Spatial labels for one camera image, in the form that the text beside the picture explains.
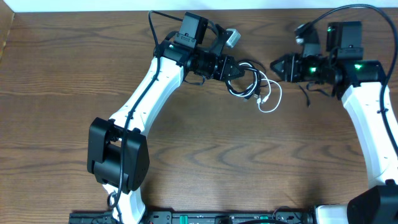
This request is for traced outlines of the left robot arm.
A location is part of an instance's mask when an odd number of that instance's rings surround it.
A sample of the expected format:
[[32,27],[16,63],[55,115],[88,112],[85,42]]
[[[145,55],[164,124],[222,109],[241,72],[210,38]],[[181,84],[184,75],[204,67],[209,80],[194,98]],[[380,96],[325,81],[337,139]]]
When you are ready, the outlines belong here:
[[147,136],[169,96],[189,72],[228,82],[244,71],[223,54],[241,35],[186,12],[179,30],[155,39],[154,58],[143,81],[109,119],[95,118],[88,135],[87,170],[108,193],[111,223],[139,223],[146,212],[140,186],[149,170]]

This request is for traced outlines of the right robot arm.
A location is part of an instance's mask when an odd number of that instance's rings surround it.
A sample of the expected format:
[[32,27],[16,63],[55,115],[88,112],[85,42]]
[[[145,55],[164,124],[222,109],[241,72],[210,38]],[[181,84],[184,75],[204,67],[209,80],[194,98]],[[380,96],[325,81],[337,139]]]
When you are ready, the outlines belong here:
[[295,30],[302,52],[270,64],[285,82],[332,85],[331,96],[348,112],[366,164],[367,191],[347,204],[316,206],[304,223],[397,223],[397,150],[388,135],[397,134],[397,120],[382,87],[381,63],[363,58],[361,32],[359,21],[329,23],[324,57],[314,25],[302,24]]

